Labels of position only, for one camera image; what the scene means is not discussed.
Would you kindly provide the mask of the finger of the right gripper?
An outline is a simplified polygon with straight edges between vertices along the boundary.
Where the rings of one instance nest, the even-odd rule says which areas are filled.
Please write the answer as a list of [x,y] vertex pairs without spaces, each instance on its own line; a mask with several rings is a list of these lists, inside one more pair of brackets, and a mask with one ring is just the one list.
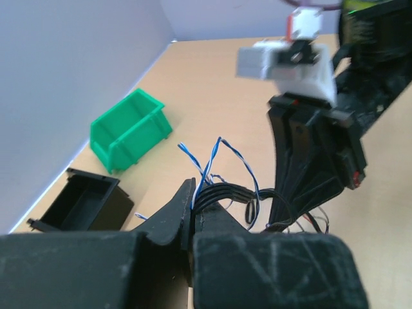
[[304,213],[340,195],[344,184],[334,160],[335,142],[318,111],[272,106],[276,148],[275,190],[268,230],[285,230]]

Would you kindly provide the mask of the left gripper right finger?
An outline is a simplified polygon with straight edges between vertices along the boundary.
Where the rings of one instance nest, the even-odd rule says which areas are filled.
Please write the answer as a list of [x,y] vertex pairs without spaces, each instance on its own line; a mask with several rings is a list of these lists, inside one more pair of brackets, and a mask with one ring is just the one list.
[[348,246],[329,234],[252,233],[223,207],[195,217],[195,308],[367,308]]

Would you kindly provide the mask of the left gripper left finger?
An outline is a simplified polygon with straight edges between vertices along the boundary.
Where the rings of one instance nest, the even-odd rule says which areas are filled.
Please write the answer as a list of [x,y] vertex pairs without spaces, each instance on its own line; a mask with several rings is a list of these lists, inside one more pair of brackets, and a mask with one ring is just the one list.
[[2,308],[187,308],[195,181],[130,231],[1,237]]

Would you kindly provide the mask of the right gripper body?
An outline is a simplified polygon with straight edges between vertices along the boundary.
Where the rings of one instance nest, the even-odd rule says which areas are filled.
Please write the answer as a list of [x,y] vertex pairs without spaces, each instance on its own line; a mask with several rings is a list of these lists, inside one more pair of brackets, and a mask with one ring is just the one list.
[[411,83],[410,64],[378,64],[362,68],[350,64],[338,74],[337,107],[325,101],[284,94],[272,106],[318,111],[325,118],[336,145],[334,160],[344,188],[355,189],[365,177],[366,158],[361,138]]

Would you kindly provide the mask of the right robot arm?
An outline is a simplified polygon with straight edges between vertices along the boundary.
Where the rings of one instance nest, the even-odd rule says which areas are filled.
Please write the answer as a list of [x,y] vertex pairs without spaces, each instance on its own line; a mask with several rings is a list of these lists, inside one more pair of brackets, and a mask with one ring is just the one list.
[[336,105],[291,92],[269,100],[276,148],[267,230],[281,232],[346,189],[367,166],[361,138],[411,83],[411,2],[343,1]]

